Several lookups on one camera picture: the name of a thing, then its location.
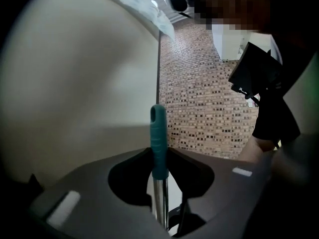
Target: person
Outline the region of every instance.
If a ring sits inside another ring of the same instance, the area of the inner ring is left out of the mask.
[[[238,159],[258,162],[264,152],[296,139],[299,128],[283,96],[313,58],[318,30],[312,16],[317,0],[195,0],[201,16],[239,29],[272,35],[272,56],[283,66],[281,88],[260,93],[255,129]]]

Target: tiled floor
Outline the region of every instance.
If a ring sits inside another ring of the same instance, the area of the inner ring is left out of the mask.
[[[159,102],[166,107],[168,143],[236,158],[251,136],[258,108],[230,90],[236,61],[223,62],[211,31],[192,20],[174,25],[176,42],[161,38]]]

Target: teal mop handle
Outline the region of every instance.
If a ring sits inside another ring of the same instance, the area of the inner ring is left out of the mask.
[[[154,167],[152,175],[154,179],[165,180],[168,177],[166,166],[167,152],[167,121],[166,109],[161,105],[151,108],[151,149],[154,154]]]

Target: brick-patterned floor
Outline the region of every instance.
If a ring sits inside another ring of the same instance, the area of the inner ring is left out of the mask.
[[[212,34],[192,20],[175,25],[176,42],[162,35],[159,102],[167,109],[168,143],[207,155],[236,158],[251,136],[258,108],[230,89],[236,62],[223,62]]]

